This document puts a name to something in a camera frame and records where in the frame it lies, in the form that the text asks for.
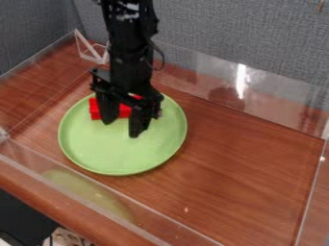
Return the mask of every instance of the red block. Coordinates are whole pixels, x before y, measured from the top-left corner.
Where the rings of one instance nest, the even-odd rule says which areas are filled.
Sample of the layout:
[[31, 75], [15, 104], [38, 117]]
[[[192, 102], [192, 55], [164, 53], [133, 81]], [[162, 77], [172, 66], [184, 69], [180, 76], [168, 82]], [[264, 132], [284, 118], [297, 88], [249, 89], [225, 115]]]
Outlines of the red block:
[[[142, 97], [138, 95], [135, 95], [134, 97], [137, 99], [142, 99]], [[89, 112], [90, 112], [91, 120], [102, 119], [99, 108], [98, 108], [98, 101], [95, 97], [91, 97], [89, 99]], [[130, 114], [131, 114], [131, 108], [126, 106], [125, 104], [121, 104], [119, 105], [119, 118], [129, 118]]]

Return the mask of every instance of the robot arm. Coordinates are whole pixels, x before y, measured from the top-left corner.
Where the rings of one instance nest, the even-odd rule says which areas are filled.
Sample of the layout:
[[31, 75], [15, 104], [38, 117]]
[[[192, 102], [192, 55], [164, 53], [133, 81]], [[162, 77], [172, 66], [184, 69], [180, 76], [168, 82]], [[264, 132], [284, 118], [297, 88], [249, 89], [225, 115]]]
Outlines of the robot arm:
[[150, 120], [161, 116], [162, 94], [150, 84], [154, 50], [165, 55], [151, 41], [158, 33], [158, 18], [153, 0], [94, 0], [103, 11], [110, 34], [111, 71], [93, 69], [91, 89], [105, 124], [119, 115], [119, 104], [130, 106], [130, 137], [138, 137], [149, 128]]

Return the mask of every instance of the black object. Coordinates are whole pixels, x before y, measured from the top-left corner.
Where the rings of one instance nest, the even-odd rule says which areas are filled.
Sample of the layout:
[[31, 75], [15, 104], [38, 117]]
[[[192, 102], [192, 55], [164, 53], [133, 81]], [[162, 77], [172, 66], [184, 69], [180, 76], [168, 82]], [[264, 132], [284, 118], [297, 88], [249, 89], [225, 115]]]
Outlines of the black object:
[[[149, 129], [150, 120], [161, 116], [164, 96], [150, 84], [153, 70], [165, 66], [164, 52], [150, 39], [158, 33], [160, 20], [151, 0], [94, 2], [102, 6], [110, 33], [111, 72], [93, 69], [91, 89], [105, 124], [117, 120], [121, 103], [131, 107], [130, 136], [138, 137]], [[153, 67], [154, 50], [162, 57], [160, 68]], [[131, 93], [143, 99], [137, 100]]]
[[39, 246], [58, 227], [55, 221], [0, 189], [0, 238], [14, 246]]

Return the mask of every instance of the green plate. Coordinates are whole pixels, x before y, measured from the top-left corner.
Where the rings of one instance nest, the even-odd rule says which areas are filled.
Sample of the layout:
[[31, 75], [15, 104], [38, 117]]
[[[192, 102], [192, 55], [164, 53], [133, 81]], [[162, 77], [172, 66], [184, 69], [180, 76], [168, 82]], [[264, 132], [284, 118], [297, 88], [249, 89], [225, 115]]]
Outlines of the green plate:
[[129, 137], [129, 119], [105, 125], [93, 121], [89, 98], [66, 113], [58, 131], [61, 148], [69, 159], [91, 172], [133, 175], [151, 170], [180, 150], [186, 137], [186, 117], [181, 106], [165, 97], [162, 117], [151, 120], [138, 138]]

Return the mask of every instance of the gray wall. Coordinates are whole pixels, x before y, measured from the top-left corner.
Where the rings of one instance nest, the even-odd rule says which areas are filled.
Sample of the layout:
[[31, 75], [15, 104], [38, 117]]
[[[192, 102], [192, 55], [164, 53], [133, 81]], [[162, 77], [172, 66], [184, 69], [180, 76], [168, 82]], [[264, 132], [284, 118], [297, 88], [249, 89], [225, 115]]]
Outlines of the gray wall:
[[[74, 0], [87, 36], [107, 38], [101, 10]], [[193, 68], [193, 51], [329, 87], [329, 13], [316, 0], [154, 0], [155, 37], [169, 62]]]
[[0, 74], [77, 27], [83, 29], [71, 0], [0, 1]]

